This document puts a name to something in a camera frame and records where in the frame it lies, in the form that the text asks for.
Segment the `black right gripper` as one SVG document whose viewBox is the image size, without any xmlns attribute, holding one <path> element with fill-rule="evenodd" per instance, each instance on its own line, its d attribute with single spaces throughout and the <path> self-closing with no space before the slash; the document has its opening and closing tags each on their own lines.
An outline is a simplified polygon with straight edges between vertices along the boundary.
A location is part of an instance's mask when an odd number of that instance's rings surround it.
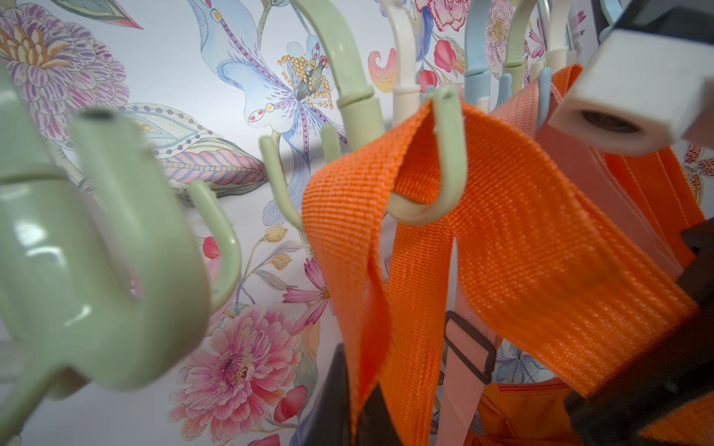
<svg viewBox="0 0 714 446">
<path fill-rule="evenodd" d="M 713 221 L 681 237 L 695 260 L 677 284 L 700 312 L 593 396 L 566 399 L 571 426 L 586 445 L 713 442 Z"/>
</svg>

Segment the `dark orange crescent bag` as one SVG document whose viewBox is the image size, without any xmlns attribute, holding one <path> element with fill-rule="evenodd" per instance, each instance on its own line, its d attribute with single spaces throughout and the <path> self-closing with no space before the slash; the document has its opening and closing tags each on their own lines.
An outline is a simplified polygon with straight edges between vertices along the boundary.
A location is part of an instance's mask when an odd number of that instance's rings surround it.
<svg viewBox="0 0 714 446">
<path fill-rule="evenodd" d="M 465 354 L 453 323 L 491 353 L 467 364 L 502 397 L 524 379 L 561 390 L 573 442 L 516 437 L 491 391 L 470 429 L 473 445 L 586 445 L 565 401 L 593 396 L 632 362 L 699 314 L 699 306 L 545 152 L 516 126 L 462 103 L 468 178 L 457 207 L 424 226 L 399 225 L 390 271 L 380 264 L 390 194 L 418 204 L 439 189 L 432 104 L 380 139 L 321 169 L 302 218 L 327 279 L 348 369 L 351 438 L 381 387 L 402 445 L 425 445 L 444 394 L 446 357 Z M 640 183 L 681 233 L 705 219 L 685 178 L 665 197 Z"/>
</svg>

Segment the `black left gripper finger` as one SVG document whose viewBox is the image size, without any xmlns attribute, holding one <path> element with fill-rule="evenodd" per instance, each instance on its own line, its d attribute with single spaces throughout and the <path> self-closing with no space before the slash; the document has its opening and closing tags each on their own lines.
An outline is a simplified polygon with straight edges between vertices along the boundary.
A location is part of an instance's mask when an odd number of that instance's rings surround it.
<svg viewBox="0 0 714 446">
<path fill-rule="evenodd" d="M 327 379 L 312 412 L 300 423 L 300 443 L 307 446 L 401 446 L 381 387 L 375 387 L 359 416 L 351 438 L 351 406 L 344 345 L 335 350 Z"/>
</svg>

